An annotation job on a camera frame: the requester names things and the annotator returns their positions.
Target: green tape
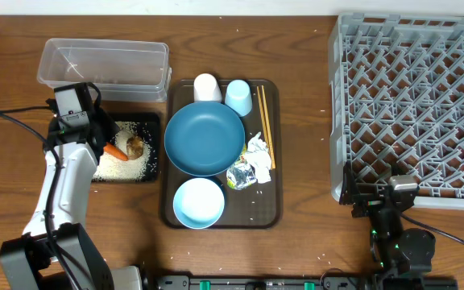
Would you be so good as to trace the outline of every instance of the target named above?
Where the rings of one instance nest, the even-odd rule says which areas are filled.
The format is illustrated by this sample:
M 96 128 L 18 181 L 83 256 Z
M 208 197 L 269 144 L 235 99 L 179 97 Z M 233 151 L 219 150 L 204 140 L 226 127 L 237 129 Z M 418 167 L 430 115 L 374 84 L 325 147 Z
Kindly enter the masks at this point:
M 314 283 L 312 283 L 312 282 L 305 282 L 305 283 L 304 283 L 304 290 L 314 290 Z
M 200 290 L 210 290 L 210 281 L 200 281 Z

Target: white background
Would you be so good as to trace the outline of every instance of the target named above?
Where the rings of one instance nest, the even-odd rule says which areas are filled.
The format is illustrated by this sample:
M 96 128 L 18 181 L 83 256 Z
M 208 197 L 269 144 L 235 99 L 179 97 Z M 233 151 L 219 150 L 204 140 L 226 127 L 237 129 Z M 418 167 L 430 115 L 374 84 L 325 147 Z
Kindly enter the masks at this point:
M 464 0 L 0 0 L 0 15 L 464 15 Z

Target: white tissue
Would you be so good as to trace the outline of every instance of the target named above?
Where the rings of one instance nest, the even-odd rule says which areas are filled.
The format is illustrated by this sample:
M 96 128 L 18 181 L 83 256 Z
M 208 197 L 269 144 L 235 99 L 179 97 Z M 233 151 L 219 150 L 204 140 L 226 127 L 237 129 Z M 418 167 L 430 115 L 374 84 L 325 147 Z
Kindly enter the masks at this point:
M 268 153 L 266 143 L 259 137 L 261 132 L 257 133 L 250 141 L 248 141 L 248 148 L 245 152 L 246 161 L 254 167 L 255 178 L 260 184 L 271 181 L 270 168 L 271 157 Z

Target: wood surface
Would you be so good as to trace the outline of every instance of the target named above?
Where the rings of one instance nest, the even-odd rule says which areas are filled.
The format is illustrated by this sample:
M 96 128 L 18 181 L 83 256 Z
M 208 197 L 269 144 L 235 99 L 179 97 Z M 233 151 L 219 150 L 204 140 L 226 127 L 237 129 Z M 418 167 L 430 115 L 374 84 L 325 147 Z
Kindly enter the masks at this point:
M 327 39 L 335 17 L 0 16 L 0 109 L 53 97 L 36 80 L 46 40 L 158 41 L 170 48 L 172 83 L 199 73 L 266 78 L 280 91 L 284 213 L 270 230 L 171 230 L 159 219 L 160 185 L 94 184 L 86 229 L 111 267 L 153 273 L 318 277 L 330 267 L 368 272 L 369 221 L 330 195 L 331 101 Z M 165 103 L 105 102 L 112 111 L 155 111 Z M 46 111 L 15 117 L 47 133 Z M 0 246 L 30 220 L 44 178 L 41 144 L 0 119 Z M 464 238 L 464 211 L 411 209 L 408 215 Z M 437 236 L 433 275 L 464 289 L 464 246 Z M 0 267 L 0 289 L 8 288 Z

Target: white dish rack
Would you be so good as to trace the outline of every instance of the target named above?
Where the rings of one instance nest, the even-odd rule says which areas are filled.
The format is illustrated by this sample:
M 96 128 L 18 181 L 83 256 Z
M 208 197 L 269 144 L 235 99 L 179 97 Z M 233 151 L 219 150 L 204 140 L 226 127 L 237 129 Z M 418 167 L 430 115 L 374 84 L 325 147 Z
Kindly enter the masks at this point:
M 331 193 L 350 162 L 361 191 L 397 164 L 416 206 L 464 209 L 464 18 L 341 14 L 329 38 Z

